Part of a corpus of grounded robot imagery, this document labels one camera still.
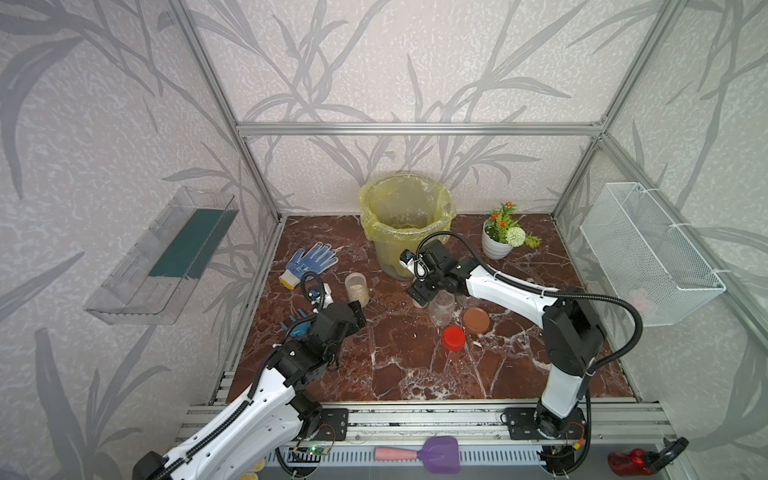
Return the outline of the red-lidded oatmeal jar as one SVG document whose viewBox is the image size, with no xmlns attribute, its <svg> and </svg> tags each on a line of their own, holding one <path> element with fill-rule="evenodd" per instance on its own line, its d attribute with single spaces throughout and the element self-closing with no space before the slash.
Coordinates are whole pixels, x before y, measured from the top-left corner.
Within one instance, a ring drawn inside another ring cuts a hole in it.
<svg viewBox="0 0 768 480">
<path fill-rule="evenodd" d="M 438 292 L 428 306 L 429 317 L 432 322 L 439 328 L 448 326 L 453 319 L 455 304 L 453 294 L 446 291 Z"/>
</svg>

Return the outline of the glass jar with oatmeal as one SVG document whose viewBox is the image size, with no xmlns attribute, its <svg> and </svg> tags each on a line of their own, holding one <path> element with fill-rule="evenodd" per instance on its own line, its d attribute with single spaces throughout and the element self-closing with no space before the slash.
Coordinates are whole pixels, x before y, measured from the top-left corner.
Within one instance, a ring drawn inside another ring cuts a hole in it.
<svg viewBox="0 0 768 480">
<path fill-rule="evenodd" d="M 359 272 L 349 274 L 344 281 L 349 302 L 359 302 L 366 307 L 370 301 L 370 294 L 366 277 Z"/>
</svg>

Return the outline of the brown jar lid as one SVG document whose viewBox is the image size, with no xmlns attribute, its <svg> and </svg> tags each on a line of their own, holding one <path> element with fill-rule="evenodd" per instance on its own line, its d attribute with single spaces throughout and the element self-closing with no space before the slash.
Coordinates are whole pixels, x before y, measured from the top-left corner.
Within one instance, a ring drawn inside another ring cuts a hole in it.
<svg viewBox="0 0 768 480">
<path fill-rule="evenodd" d="M 489 314 L 479 307 L 467 309 L 462 316 L 462 324 L 467 332 L 474 335 L 483 335 L 491 330 Z"/>
</svg>

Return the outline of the red jar lid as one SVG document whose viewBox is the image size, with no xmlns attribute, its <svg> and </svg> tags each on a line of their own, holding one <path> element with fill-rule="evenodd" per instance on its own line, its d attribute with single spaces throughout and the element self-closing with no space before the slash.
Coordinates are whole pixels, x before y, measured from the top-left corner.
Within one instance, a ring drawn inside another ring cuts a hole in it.
<svg viewBox="0 0 768 480">
<path fill-rule="evenodd" d="M 466 344 L 464 329 L 455 325 L 445 327 L 442 331 L 441 344 L 448 351 L 462 351 Z"/>
</svg>

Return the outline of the brown-lidded oatmeal jar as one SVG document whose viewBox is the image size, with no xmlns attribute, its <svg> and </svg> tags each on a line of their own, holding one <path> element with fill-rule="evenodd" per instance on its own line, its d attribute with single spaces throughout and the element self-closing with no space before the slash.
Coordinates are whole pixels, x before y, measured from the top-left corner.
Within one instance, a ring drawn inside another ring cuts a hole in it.
<svg viewBox="0 0 768 480">
<path fill-rule="evenodd" d="M 455 297 L 458 304 L 464 309 L 474 308 L 480 305 L 480 300 L 472 296 L 456 294 Z"/>
</svg>

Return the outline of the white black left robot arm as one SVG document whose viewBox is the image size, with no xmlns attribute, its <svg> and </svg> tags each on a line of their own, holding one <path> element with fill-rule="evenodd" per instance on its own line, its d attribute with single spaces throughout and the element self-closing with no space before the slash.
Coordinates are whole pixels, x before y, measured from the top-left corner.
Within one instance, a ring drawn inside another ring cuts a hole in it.
<svg viewBox="0 0 768 480">
<path fill-rule="evenodd" d="M 288 442 L 320 427 L 320 404 L 305 392 L 338 362 L 343 341 L 366 326 L 358 301 L 331 303 L 300 322 L 301 337 L 283 339 L 236 400 L 165 454 L 148 452 L 134 479 L 237 479 Z"/>
</svg>

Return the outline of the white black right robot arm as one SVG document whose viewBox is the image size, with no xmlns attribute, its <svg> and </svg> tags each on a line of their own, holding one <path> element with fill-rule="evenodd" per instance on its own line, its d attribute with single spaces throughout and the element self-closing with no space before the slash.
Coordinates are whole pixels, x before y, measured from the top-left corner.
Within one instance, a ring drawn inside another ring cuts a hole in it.
<svg viewBox="0 0 768 480">
<path fill-rule="evenodd" d="M 454 232 L 428 235 L 415 250 L 403 250 L 399 262 L 414 276 L 408 295 L 421 307 L 445 291 L 492 302 L 541 330 L 551 368 L 536 406 L 534 425 L 546 438 L 564 435 L 579 402 L 587 396 L 590 379 L 632 351 L 642 337 L 642 316 L 629 302 L 580 288 L 555 289 L 520 280 L 488 265 L 464 237 Z M 602 358 L 598 354 L 605 332 L 594 308 L 596 302 L 624 309 L 634 325 L 629 340 Z"/>
</svg>

